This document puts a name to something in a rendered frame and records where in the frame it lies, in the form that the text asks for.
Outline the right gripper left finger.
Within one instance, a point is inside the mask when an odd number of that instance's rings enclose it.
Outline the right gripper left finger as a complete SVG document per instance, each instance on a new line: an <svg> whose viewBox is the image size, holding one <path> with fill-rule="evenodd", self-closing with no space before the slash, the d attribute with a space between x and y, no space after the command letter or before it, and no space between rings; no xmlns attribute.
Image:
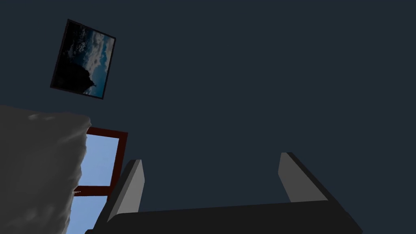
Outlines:
<svg viewBox="0 0 416 234"><path fill-rule="evenodd" d="M144 184L145 177L142 161L129 161L97 218L93 229L98 230L104 227L109 220L118 214L138 212Z"/></svg>

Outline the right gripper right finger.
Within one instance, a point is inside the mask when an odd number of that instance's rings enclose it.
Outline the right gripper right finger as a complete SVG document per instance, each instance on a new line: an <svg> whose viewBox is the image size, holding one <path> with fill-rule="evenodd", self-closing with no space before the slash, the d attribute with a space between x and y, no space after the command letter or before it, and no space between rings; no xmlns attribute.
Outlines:
<svg viewBox="0 0 416 234"><path fill-rule="evenodd" d="M329 191L292 152L281 153L278 176L291 202L336 202Z"/></svg>

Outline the dark framed landscape picture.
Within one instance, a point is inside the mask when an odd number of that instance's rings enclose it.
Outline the dark framed landscape picture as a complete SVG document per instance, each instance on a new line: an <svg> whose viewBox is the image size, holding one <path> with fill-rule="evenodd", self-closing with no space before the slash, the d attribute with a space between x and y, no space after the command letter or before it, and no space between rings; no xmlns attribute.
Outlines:
<svg viewBox="0 0 416 234"><path fill-rule="evenodd" d="M116 38L67 20L50 87L102 100Z"/></svg>

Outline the grey curtain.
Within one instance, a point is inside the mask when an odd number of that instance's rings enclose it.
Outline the grey curtain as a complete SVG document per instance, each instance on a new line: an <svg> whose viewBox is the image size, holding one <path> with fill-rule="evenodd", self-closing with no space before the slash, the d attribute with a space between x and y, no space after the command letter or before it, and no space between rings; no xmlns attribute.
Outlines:
<svg viewBox="0 0 416 234"><path fill-rule="evenodd" d="M66 234L90 118L0 106L0 234Z"/></svg>

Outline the red framed window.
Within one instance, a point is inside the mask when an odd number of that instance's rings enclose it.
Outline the red framed window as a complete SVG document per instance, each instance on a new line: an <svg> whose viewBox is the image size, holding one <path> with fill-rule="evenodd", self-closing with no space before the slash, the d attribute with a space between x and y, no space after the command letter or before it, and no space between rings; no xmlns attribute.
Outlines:
<svg viewBox="0 0 416 234"><path fill-rule="evenodd" d="M84 234L94 227L120 177L127 137L126 132L88 129L82 177L75 189L66 234Z"/></svg>

